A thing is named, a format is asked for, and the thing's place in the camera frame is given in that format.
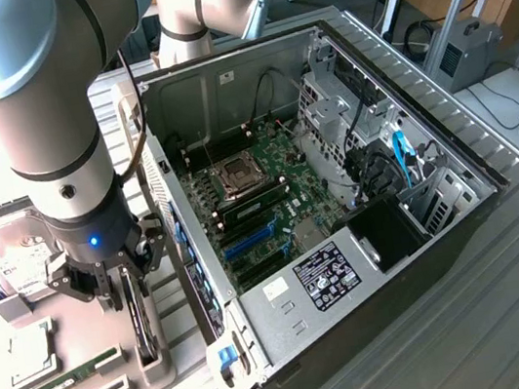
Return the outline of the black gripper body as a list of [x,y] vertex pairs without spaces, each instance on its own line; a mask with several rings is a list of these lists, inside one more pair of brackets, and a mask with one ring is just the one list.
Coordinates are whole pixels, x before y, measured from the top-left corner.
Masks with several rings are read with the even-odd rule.
[[67,220],[45,215],[44,221],[71,258],[88,264],[106,261],[125,248],[132,250],[141,234],[118,184],[89,213]]

